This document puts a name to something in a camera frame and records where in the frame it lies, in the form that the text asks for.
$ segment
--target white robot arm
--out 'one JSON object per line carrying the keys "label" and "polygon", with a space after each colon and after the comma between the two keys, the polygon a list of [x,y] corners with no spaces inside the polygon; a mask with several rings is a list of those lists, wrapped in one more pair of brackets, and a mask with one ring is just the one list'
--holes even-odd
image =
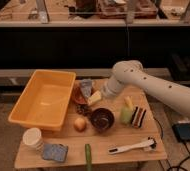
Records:
{"label": "white robot arm", "polygon": [[112,76],[102,87],[103,96],[117,96],[126,85],[132,84],[190,119],[190,88],[150,76],[142,70],[139,61],[116,63]]}

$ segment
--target plastic lid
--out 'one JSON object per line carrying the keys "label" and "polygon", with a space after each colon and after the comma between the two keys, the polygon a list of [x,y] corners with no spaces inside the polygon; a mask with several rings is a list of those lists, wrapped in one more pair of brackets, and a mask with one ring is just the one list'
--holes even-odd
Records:
{"label": "plastic lid", "polygon": [[36,145],[41,138],[41,131],[38,128],[30,128],[23,134],[23,142],[28,146]]}

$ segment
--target orange tub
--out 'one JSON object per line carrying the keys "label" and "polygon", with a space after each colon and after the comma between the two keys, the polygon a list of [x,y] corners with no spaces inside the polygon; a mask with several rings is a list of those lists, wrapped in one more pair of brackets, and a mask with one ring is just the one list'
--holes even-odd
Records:
{"label": "orange tub", "polygon": [[75,78],[73,72],[36,70],[10,113],[9,122],[59,131]]}

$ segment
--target green vegetable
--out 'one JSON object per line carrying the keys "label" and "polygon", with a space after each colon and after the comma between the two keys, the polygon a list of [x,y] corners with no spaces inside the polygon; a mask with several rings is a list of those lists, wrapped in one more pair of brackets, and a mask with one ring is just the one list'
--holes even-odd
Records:
{"label": "green vegetable", "polygon": [[90,144],[85,144],[85,155],[86,155],[86,168],[87,171],[92,171],[92,155]]}
{"label": "green vegetable", "polygon": [[120,122],[129,124],[133,115],[133,111],[128,107],[123,107],[120,112]]}

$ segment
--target white container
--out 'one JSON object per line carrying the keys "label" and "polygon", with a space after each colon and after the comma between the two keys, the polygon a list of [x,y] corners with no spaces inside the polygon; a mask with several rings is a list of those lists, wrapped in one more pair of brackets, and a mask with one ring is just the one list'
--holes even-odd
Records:
{"label": "white container", "polygon": [[41,130],[38,128],[26,130],[23,134],[23,143],[32,149],[40,150],[43,146]]}

